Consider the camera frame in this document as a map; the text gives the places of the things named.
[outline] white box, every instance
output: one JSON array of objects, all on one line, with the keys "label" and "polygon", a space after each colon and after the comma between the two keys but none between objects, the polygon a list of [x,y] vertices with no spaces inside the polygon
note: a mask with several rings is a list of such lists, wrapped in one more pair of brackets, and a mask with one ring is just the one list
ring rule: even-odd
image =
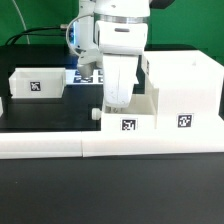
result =
[{"label": "white box", "polygon": [[65,68],[16,68],[9,85],[12,98],[61,98]]}]

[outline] black table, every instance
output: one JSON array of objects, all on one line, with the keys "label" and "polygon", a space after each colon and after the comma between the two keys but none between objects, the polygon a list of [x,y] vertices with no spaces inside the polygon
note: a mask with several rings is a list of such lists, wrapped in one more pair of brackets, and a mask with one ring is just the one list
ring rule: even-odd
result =
[{"label": "black table", "polygon": [[[48,58],[49,51],[55,57]],[[40,57],[34,60],[33,52]],[[0,66],[0,95],[6,101],[10,100],[7,76],[16,65],[75,66],[63,46],[2,47],[0,61],[4,65]],[[100,89],[93,87],[93,91],[101,95]],[[223,153],[0,160],[1,224],[223,221]]]}]

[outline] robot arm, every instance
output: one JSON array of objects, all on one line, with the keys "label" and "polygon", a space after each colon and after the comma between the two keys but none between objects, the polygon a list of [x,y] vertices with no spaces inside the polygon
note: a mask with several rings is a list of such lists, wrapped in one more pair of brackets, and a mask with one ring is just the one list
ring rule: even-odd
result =
[{"label": "robot arm", "polygon": [[83,52],[78,61],[81,75],[88,77],[95,62],[102,64],[104,103],[114,108],[128,107],[138,65],[148,33],[149,6],[162,7],[158,0],[94,1],[93,36],[96,47]]}]

